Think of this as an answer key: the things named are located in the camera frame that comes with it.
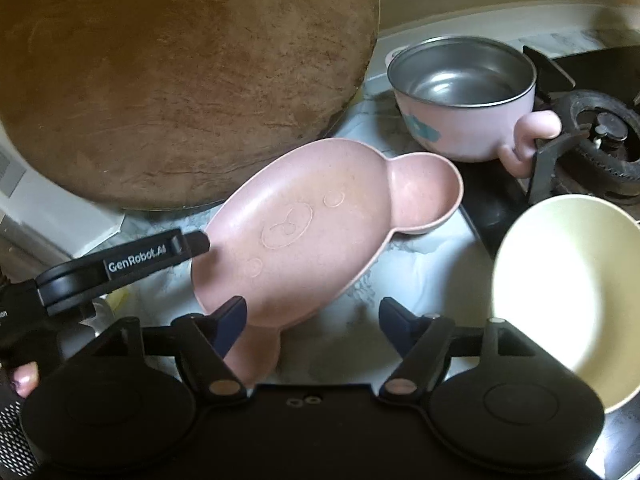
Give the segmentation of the person's left hand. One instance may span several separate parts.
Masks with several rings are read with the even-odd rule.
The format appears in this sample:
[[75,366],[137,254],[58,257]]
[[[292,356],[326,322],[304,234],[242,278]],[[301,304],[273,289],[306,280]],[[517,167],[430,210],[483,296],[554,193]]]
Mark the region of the person's left hand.
[[39,384],[39,368],[35,361],[17,367],[11,375],[11,385],[21,398],[27,398]]

